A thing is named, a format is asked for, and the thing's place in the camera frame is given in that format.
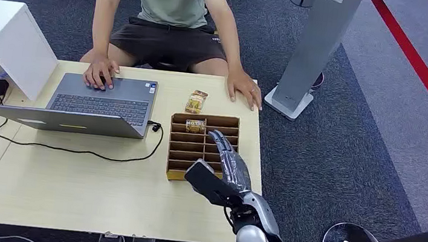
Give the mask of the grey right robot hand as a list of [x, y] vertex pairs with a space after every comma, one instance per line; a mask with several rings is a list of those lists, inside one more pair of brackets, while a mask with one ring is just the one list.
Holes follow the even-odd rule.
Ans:
[[216, 144], [221, 159], [223, 181], [239, 193], [251, 191], [251, 180], [248, 167], [233, 145], [221, 131], [209, 131]]

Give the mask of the person's right hand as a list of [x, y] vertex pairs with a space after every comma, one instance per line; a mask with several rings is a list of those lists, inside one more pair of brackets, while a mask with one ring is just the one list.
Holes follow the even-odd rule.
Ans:
[[102, 55], [86, 54], [81, 62], [89, 63], [87, 70], [83, 73], [83, 81], [87, 87], [104, 91], [114, 89], [112, 78], [120, 73], [120, 68], [113, 60]]

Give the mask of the person's left hand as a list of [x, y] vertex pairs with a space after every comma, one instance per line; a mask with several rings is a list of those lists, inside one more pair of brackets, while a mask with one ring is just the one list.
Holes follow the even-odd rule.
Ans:
[[257, 83], [242, 69], [230, 68], [227, 75], [227, 90], [232, 102], [236, 101], [236, 93], [241, 93], [251, 111], [255, 108], [262, 110], [262, 96], [261, 90]]

